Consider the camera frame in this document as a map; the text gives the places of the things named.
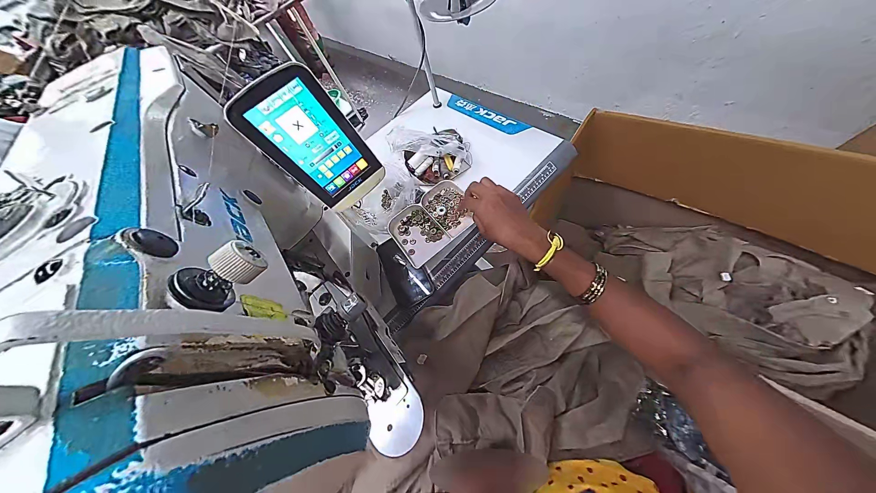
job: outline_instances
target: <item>cardboard box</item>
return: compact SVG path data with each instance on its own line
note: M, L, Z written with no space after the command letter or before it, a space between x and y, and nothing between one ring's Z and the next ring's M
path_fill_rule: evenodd
M532 209L545 227L713 224L876 292L876 157L600 110L572 143ZM871 354L865 380L822 404L774 386L876 457Z

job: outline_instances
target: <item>polka dot fabric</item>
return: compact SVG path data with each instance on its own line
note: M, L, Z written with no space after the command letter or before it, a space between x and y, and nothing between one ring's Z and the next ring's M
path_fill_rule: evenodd
M653 481L615 461L560 461L548 466L550 478L536 493L660 493Z

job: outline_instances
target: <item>control panel screen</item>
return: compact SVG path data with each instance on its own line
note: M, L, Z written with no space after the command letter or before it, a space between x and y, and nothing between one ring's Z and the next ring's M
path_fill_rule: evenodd
M245 111L244 118L331 196L368 167L299 77Z

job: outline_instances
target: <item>white knob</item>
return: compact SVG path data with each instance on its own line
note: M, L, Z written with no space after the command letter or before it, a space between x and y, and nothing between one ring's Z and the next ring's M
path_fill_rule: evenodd
M207 257L219 277L237 284L248 284L268 268L265 257L249 243L234 239Z

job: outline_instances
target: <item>yellow sticker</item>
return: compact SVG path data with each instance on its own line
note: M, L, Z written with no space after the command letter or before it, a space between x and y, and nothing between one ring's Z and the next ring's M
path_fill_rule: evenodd
M283 311L283 305L269 299L255 297L253 295L241 295L240 304L244 306L244 313L255 318L271 318L273 320L286 320L289 318Z

